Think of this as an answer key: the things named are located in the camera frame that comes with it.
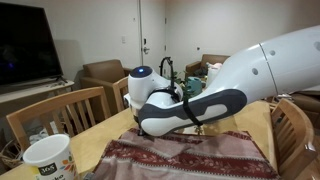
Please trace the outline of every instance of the basket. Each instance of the basket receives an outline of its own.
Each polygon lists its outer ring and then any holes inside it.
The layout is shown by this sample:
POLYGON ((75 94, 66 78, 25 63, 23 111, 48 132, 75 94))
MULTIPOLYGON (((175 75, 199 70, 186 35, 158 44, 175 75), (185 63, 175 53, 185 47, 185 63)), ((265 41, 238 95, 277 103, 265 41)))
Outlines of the basket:
POLYGON ((19 144, 15 140, 9 141, 1 150, 0 158, 3 163, 11 169, 22 164, 19 144))

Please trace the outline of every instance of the patterned cloth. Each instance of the patterned cloth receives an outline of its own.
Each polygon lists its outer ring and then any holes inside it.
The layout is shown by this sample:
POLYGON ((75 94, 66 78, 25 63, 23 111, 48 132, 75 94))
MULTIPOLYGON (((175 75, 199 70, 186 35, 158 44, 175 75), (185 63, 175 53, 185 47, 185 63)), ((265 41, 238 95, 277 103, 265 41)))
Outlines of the patterned cloth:
POLYGON ((130 129, 111 141, 93 179, 280 179, 247 132, 169 134, 152 140, 130 129))

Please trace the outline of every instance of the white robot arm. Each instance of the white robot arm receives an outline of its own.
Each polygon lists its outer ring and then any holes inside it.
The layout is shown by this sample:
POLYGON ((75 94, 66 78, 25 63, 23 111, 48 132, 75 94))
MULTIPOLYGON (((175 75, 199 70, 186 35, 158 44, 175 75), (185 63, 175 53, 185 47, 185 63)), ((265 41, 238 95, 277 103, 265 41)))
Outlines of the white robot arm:
POLYGON ((189 101, 180 101, 180 86, 170 87, 170 80, 147 66, 135 68, 128 80, 134 117, 152 136, 210 123, 256 100, 319 84, 320 26, 236 53, 226 60, 214 81, 189 101))

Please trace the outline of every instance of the television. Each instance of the television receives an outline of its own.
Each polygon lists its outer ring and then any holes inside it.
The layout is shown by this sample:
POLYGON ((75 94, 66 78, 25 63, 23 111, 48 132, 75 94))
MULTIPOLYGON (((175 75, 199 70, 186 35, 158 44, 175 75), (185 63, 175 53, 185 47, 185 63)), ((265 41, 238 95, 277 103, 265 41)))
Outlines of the television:
POLYGON ((44 8, 0 3, 0 87, 62 75, 44 8))

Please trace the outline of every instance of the floor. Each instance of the floor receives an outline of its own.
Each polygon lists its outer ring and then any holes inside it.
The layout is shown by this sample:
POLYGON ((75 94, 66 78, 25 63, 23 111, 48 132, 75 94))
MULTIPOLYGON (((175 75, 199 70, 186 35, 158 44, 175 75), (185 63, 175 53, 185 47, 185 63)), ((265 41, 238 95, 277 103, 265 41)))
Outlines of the floor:
POLYGON ((319 153, 315 159, 299 176, 298 180, 320 180, 320 130, 315 130, 313 145, 319 153))

